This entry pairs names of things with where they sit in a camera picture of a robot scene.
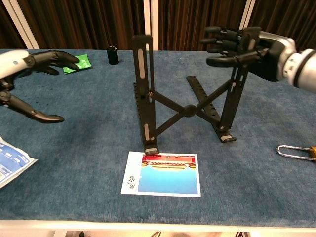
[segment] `printed card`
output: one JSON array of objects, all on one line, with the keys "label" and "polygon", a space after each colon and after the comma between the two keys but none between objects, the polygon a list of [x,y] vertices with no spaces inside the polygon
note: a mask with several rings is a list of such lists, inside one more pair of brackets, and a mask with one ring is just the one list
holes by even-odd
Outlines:
[{"label": "printed card", "polygon": [[129,152],[121,194],[199,198],[198,157]]}]

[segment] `table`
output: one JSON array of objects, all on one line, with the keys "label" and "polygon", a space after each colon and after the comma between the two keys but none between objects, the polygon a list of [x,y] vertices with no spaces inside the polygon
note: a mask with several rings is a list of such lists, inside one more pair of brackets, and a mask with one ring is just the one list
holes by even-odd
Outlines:
[{"label": "table", "polygon": [[[59,69],[59,76],[33,73],[18,79],[12,92],[37,110],[64,116],[63,123],[41,124],[0,108],[0,136],[39,159],[0,190],[0,226],[36,220],[316,227],[315,164],[276,153],[279,144],[314,145],[316,95],[250,74],[231,129],[237,141],[220,143],[199,117],[184,118],[158,137],[162,153],[197,154],[201,198],[121,195],[128,152],[143,151],[132,51],[119,51],[118,65],[110,65],[103,50],[66,51],[87,54],[93,67],[68,75]],[[208,56],[154,52],[156,91],[181,105],[197,104],[186,76],[195,75],[209,94],[231,74],[207,66]],[[223,108],[224,101],[214,105]],[[157,124],[173,113],[157,103]]]}]

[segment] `robotic finger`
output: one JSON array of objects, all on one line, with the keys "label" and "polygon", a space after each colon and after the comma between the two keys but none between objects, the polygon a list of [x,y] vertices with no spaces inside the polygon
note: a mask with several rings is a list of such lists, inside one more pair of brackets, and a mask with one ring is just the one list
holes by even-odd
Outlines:
[{"label": "robotic finger", "polygon": [[41,123],[57,123],[64,121],[64,118],[61,116],[46,115],[41,111],[36,111],[25,101],[11,95],[8,90],[0,91],[0,104]]},{"label": "robotic finger", "polygon": [[238,44],[241,35],[238,32],[221,28],[217,26],[210,26],[205,28],[206,33],[219,34],[218,38],[204,38],[200,40],[202,44],[214,44],[220,47],[209,49],[209,53],[220,53],[226,56],[236,55]]}]

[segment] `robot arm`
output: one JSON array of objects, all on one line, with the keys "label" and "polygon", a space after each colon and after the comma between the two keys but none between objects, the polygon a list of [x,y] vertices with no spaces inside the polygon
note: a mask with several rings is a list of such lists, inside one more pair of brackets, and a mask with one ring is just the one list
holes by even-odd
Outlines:
[{"label": "robot arm", "polygon": [[261,31],[259,43],[250,53],[239,54],[243,31],[235,32],[221,27],[207,27],[207,33],[216,33],[221,39],[202,39],[204,44],[220,45],[219,49],[208,50],[221,53],[222,57],[210,57],[206,63],[215,67],[233,67],[249,64],[249,71],[268,81],[288,82],[298,88],[316,93],[316,51],[306,49],[297,53],[295,41],[291,38]]},{"label": "robot arm", "polygon": [[36,111],[31,105],[11,95],[14,89],[14,80],[31,74],[33,71],[58,75],[56,67],[69,67],[78,70],[75,63],[79,59],[63,51],[48,51],[29,54],[26,50],[13,50],[0,55],[0,105],[6,106],[31,119],[42,123],[62,122],[63,117],[46,115]]}]

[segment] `padlock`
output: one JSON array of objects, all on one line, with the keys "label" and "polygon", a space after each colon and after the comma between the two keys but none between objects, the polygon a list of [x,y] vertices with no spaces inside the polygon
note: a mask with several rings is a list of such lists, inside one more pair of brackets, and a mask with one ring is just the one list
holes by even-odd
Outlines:
[{"label": "padlock", "polygon": [[[294,149],[294,150],[309,151],[312,157],[301,157],[301,156],[295,156],[291,154],[285,154],[280,151],[280,148],[289,148],[289,149]],[[283,157],[316,161],[316,147],[305,148],[305,147],[293,147],[293,146],[288,146],[288,145],[280,145],[277,147],[276,151]]]}]

